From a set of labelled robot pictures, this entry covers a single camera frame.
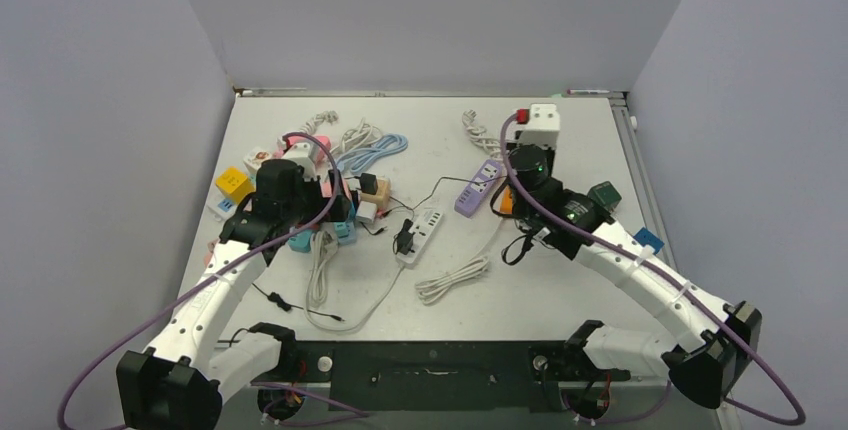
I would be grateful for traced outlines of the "orange power strip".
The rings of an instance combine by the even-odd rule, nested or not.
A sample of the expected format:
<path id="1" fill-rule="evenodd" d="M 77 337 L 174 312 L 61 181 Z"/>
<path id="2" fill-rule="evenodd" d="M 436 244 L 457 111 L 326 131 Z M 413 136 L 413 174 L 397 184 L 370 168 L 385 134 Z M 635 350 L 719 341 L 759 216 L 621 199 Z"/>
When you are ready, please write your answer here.
<path id="1" fill-rule="evenodd" d="M 512 192 L 509 187 L 506 187 L 502 192 L 498 211 L 505 215 L 511 215 L 513 213 L 513 205 L 514 199 L 512 196 Z"/>

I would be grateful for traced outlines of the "purple USB power strip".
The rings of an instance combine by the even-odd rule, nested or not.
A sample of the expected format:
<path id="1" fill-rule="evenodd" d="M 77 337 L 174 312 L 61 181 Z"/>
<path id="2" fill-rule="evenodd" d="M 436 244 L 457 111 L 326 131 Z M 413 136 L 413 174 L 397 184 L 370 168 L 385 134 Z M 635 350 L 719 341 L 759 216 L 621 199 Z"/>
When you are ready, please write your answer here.
<path id="1" fill-rule="evenodd" d="M 457 196 L 454 211 L 465 218 L 473 217 L 491 190 L 499 184 L 503 172 L 501 162 L 487 159 Z"/>

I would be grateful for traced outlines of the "green cube socket adapter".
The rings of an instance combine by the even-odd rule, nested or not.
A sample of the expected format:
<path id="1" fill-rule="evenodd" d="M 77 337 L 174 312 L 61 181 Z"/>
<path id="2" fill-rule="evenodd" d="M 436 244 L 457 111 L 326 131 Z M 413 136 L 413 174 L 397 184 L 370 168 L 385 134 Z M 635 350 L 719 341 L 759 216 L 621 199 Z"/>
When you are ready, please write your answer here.
<path id="1" fill-rule="evenodd" d="M 610 213 L 617 209 L 623 199 L 620 192 L 610 181 L 600 182 L 592 186 L 588 191 L 588 197 Z"/>

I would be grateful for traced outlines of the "black plug adapter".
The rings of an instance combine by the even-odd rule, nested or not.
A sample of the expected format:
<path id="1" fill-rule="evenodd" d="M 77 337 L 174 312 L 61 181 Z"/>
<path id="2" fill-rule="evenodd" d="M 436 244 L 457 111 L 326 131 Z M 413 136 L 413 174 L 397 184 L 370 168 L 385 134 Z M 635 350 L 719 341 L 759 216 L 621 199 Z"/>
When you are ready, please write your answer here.
<path id="1" fill-rule="evenodd" d="M 393 252 L 395 255 L 407 255 L 413 246 L 414 231 L 412 230 L 413 221 L 405 219 L 401 229 L 395 235 L 393 240 Z"/>

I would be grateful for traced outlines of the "white USB power strip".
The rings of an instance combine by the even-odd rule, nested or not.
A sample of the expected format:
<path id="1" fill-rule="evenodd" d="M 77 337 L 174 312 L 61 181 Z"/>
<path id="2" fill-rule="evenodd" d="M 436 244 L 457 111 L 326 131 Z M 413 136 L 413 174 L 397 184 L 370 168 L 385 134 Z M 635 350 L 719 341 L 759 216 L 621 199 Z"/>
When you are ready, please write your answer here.
<path id="1" fill-rule="evenodd" d="M 432 240 L 436 231 L 440 228 L 445 218 L 445 211 L 439 208 L 428 208 L 423 211 L 414 221 L 413 246 L 407 255 L 395 255 L 395 260 L 404 268 L 413 268 L 421 260 L 428 243 Z"/>

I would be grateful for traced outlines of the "blue cube socket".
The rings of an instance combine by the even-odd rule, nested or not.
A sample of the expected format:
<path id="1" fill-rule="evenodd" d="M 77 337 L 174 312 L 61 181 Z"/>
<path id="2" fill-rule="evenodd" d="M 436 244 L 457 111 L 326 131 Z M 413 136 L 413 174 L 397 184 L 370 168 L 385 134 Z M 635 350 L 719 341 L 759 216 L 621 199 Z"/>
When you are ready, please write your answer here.
<path id="1" fill-rule="evenodd" d="M 665 246 L 665 242 L 646 227 L 641 228 L 634 235 L 634 240 L 644 247 L 650 247 L 654 255 L 657 255 Z"/>

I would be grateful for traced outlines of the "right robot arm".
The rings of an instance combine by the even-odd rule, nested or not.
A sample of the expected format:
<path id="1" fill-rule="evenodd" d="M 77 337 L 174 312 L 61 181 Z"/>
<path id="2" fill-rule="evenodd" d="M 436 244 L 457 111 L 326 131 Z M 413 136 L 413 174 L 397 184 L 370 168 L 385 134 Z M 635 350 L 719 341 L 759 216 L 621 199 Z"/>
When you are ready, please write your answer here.
<path id="1" fill-rule="evenodd" d="M 589 320 L 568 341 L 567 369 L 579 378 L 599 370 L 666 377 L 693 403 L 718 408 L 752 361 L 743 347 L 759 343 L 760 310 L 696 288 L 601 204 L 552 177 L 551 151 L 512 145 L 508 161 L 525 189 L 510 189 L 512 214 L 528 234 L 606 278 L 664 329 L 650 334 Z"/>

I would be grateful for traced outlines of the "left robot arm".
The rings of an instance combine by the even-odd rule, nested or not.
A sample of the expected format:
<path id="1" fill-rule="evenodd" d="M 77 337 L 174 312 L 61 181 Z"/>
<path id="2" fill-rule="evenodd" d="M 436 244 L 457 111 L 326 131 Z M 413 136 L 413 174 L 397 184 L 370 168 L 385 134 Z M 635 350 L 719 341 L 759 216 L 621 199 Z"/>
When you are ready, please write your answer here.
<path id="1" fill-rule="evenodd" d="M 326 178 L 288 159 L 264 162 L 257 188 L 222 226 L 198 284 L 180 297 L 170 320 L 141 352 L 128 351 L 116 376 L 131 429 L 212 429 L 223 405 L 256 377 L 296 371 L 293 330 L 266 322 L 221 352 L 219 337 L 252 284 L 287 240 L 351 208 L 338 170 Z"/>

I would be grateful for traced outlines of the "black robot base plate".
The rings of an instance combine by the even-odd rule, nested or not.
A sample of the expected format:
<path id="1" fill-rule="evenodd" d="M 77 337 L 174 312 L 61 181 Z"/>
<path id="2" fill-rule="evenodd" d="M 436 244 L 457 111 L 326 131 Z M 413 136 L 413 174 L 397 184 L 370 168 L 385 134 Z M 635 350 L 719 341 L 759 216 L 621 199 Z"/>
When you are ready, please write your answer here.
<path id="1" fill-rule="evenodd" d="M 626 370 L 599 370 L 562 341 L 301 341 L 259 380 L 328 390 L 367 411 L 557 411 L 560 389 L 596 397 Z"/>

